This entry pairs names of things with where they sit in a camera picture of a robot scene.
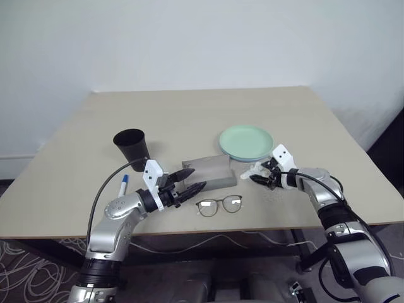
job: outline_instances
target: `light green plate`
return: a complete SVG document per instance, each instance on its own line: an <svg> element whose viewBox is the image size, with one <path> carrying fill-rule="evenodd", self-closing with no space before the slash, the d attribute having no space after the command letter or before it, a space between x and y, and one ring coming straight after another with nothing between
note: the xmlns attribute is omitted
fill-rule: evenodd
<svg viewBox="0 0 404 303"><path fill-rule="evenodd" d="M234 160L252 162L270 155L273 138L264 129L252 125L236 125L221 133L219 145Z"/></svg>

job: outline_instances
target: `black cup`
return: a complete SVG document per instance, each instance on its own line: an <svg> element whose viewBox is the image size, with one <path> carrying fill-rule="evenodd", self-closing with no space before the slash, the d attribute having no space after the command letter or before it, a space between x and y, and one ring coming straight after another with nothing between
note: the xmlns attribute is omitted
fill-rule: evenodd
<svg viewBox="0 0 404 303"><path fill-rule="evenodd" d="M125 129L114 136L114 143L124 154L128 162L139 159L150 159L147 150L145 133L140 129ZM146 161L139 161L132 164L132 168L137 172L142 172L145 169Z"/></svg>

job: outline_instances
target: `pen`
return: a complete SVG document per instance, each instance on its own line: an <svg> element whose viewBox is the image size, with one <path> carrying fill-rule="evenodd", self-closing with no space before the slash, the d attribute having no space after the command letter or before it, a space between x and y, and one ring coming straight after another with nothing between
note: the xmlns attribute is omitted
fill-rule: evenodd
<svg viewBox="0 0 404 303"><path fill-rule="evenodd" d="M121 188L119 189L119 194L118 194L118 198L122 197L125 195L126 192L126 186L128 184L128 175L124 175L123 179L122 179L122 183L121 183Z"/></svg>

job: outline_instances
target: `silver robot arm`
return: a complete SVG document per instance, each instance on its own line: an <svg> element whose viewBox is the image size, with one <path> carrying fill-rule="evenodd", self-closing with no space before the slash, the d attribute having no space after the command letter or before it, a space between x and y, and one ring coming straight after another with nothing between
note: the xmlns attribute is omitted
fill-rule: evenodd
<svg viewBox="0 0 404 303"><path fill-rule="evenodd" d="M175 182L187 178L194 169L183 169L168 175L153 161L148 160L151 166L146 165L145 173L149 175L143 175L144 179L155 180L153 184L146 183L146 191L139 189L111 201L105 207L101 221L91 232L85 262L76 285L70 291L68 303L115 302L120 285L119 270L128 254L137 224L157 209L162 211L172 205L179 207L206 185L205 182L195 183L178 193Z"/></svg>
<svg viewBox="0 0 404 303"><path fill-rule="evenodd" d="M270 189L297 188L309 195L325 229L329 244L326 257L342 287L352 288L363 303L403 302L404 279L393 276L393 265L383 243L350 209L327 170L298 169L283 145L277 146L271 160L262 166L271 174L269 178L252 175L254 182Z"/></svg>

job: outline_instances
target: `gray box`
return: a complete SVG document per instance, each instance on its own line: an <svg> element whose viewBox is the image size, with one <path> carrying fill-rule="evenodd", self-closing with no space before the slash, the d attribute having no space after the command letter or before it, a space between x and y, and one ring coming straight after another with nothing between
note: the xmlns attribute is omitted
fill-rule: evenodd
<svg viewBox="0 0 404 303"><path fill-rule="evenodd" d="M230 168L230 157L228 155L182 161L182 167L185 169L195 169L195 171L184 180L185 187L203 181L206 181L206 186L202 191L211 191L213 189L237 185L237 178Z"/></svg>

